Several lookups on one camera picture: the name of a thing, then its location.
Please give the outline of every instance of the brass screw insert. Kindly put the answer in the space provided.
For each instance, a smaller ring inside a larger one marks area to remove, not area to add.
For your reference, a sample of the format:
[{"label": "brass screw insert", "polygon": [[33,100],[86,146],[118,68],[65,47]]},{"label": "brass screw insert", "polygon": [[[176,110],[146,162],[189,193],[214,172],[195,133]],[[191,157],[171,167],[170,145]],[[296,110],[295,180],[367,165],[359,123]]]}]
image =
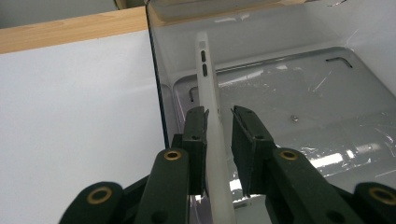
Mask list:
[{"label": "brass screw insert", "polygon": [[290,150],[284,150],[280,152],[280,157],[288,161],[295,161],[298,159],[298,155]]},{"label": "brass screw insert", "polygon": [[396,195],[388,190],[375,187],[370,188],[369,193],[373,198],[379,200],[381,203],[396,205]]},{"label": "brass screw insert", "polygon": [[181,158],[181,153],[178,151],[168,151],[163,155],[169,161],[176,161]]},{"label": "brass screw insert", "polygon": [[91,191],[91,193],[87,197],[87,202],[90,204],[104,203],[111,197],[112,194],[113,191],[111,190],[111,188],[103,186]]}]

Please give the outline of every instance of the screw hole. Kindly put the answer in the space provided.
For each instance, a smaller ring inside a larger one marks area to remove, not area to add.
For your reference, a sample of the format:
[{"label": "screw hole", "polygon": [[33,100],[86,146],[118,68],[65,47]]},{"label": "screw hole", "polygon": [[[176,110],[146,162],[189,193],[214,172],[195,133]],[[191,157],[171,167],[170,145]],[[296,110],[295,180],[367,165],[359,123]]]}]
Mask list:
[{"label": "screw hole", "polygon": [[328,211],[326,213],[326,216],[329,218],[330,221],[333,223],[344,223],[346,219],[342,214],[336,211]]},{"label": "screw hole", "polygon": [[282,151],[280,152],[280,157],[288,161],[295,161],[298,158],[298,155],[292,151]]},{"label": "screw hole", "polygon": [[110,197],[113,191],[111,188],[103,186],[98,189],[94,189],[87,197],[87,202],[90,204],[104,203]]},{"label": "screw hole", "polygon": [[181,153],[178,151],[168,151],[165,153],[165,158],[169,161],[176,161],[180,159]]},{"label": "screw hole", "polygon": [[370,188],[369,193],[381,203],[396,205],[396,195],[386,189]]},{"label": "screw hole", "polygon": [[154,223],[164,223],[166,221],[166,219],[168,219],[168,214],[166,212],[163,212],[163,211],[155,212],[151,216],[151,220]]}]

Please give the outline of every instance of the transparent acrylic box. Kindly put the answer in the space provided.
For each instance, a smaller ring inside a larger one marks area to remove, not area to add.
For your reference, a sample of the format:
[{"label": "transparent acrylic box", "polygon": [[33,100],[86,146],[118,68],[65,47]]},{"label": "transparent acrylic box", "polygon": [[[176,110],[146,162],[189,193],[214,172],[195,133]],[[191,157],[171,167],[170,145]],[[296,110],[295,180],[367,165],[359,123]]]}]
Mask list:
[{"label": "transparent acrylic box", "polygon": [[169,142],[200,105],[196,42],[207,35],[241,223],[266,217],[235,184],[234,105],[255,111],[279,146],[302,151],[332,184],[396,188],[396,2],[151,0],[147,11]]}]

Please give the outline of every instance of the white wall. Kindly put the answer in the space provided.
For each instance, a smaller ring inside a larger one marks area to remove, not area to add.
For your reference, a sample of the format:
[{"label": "white wall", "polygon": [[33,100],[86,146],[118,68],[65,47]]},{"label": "white wall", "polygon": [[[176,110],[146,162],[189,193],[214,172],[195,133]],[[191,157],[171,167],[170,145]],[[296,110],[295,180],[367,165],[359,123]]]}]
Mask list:
[{"label": "white wall", "polygon": [[0,29],[116,9],[113,0],[1,0]]},{"label": "white wall", "polygon": [[149,32],[0,54],[0,223],[58,223],[164,148]]}]

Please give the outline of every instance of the wooden shelf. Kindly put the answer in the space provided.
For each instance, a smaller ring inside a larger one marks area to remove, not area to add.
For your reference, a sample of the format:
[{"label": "wooden shelf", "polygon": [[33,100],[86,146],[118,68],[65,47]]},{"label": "wooden shelf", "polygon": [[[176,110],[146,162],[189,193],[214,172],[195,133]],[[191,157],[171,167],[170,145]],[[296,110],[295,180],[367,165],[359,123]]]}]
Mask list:
[{"label": "wooden shelf", "polygon": [[148,24],[144,7],[0,29],[0,54],[146,29]]}]

